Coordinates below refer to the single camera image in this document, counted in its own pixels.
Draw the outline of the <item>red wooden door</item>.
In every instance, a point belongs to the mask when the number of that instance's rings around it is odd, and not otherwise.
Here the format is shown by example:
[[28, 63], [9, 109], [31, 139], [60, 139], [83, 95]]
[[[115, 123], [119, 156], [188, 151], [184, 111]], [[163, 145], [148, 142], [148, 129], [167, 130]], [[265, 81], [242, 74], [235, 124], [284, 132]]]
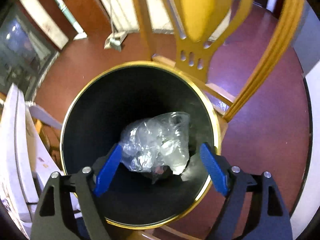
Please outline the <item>red wooden door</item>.
[[111, 33], [110, 19], [101, 0], [39, 0], [68, 38], [78, 31], [71, 20], [64, 20], [66, 10], [73, 16], [88, 37], [100, 35], [106, 38]]

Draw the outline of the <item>wooden chair with yellow pad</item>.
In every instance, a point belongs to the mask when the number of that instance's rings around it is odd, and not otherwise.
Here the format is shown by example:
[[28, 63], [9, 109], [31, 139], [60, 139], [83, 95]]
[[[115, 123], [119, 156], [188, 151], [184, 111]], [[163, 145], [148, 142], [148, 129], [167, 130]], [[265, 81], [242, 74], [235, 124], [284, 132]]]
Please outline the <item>wooden chair with yellow pad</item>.
[[150, 13], [146, 0], [132, 0], [147, 48], [148, 60], [180, 70], [202, 90], [227, 105], [219, 110], [229, 122], [274, 69], [289, 47], [304, 9], [305, 0], [284, 0], [280, 18], [260, 61], [237, 96], [208, 82], [210, 61], [218, 48], [242, 25], [251, 12], [253, 0], [240, 0], [238, 8], [215, 41], [210, 36], [231, 12], [233, 0], [161, 0], [173, 27], [176, 59], [159, 56], [153, 40]]

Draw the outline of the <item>clear plastic bag trash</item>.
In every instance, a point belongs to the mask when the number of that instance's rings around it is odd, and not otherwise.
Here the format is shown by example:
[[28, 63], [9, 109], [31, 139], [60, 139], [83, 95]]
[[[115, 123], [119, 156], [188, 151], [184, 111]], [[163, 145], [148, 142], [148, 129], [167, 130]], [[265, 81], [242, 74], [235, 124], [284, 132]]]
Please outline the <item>clear plastic bag trash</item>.
[[121, 162], [132, 172], [180, 175], [189, 161], [189, 121], [185, 112], [170, 112], [128, 125], [121, 133]]

